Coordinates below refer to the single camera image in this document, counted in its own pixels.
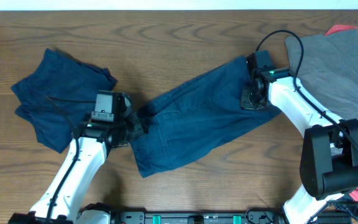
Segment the navy blue shorts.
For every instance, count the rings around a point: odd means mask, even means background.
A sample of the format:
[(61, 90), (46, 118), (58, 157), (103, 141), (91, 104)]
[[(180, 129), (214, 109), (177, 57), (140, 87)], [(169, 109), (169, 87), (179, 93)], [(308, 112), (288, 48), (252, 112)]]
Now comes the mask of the navy blue shorts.
[(131, 141), (143, 178), (197, 161), (276, 117), (280, 110), (243, 110), (250, 83), (244, 56), (216, 67), (150, 100), (138, 110), (149, 131)]

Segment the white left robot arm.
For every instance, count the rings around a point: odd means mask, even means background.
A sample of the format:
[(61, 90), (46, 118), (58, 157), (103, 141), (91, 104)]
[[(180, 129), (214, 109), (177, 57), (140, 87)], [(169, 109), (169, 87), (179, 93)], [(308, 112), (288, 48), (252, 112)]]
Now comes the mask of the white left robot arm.
[(91, 203), (85, 208), (81, 204), (111, 150), (147, 133), (148, 128), (137, 113), (117, 121), (93, 113), (76, 130), (67, 157), (47, 191), (28, 213), (14, 213), (8, 223), (120, 223), (119, 212), (106, 204)]

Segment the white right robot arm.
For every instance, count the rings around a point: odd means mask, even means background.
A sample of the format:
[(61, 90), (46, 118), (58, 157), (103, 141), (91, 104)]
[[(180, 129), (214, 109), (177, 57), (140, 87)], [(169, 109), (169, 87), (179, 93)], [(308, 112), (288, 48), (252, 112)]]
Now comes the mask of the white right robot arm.
[(284, 203), (287, 223), (311, 223), (358, 188), (358, 120), (342, 119), (314, 98), (288, 68), (252, 69), (241, 108), (279, 108), (303, 136), (302, 185)]

